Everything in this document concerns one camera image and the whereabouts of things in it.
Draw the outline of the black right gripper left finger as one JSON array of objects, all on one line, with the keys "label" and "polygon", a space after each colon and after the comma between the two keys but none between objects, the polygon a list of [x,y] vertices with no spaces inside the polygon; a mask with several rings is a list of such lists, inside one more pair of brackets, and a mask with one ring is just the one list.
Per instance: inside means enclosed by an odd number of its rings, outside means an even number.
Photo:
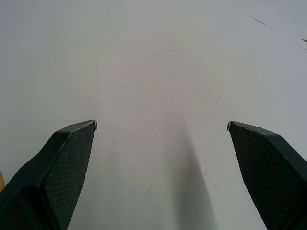
[{"label": "black right gripper left finger", "polygon": [[56,131],[0,192],[0,230],[67,230],[88,169],[97,122]]}]

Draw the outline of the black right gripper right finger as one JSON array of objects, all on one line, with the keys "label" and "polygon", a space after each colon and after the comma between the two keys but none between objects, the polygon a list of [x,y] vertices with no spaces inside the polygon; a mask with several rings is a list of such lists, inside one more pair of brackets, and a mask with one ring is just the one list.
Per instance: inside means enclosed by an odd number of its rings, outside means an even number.
[{"label": "black right gripper right finger", "polygon": [[277,133],[235,121],[227,130],[267,230],[307,230],[307,161]]}]

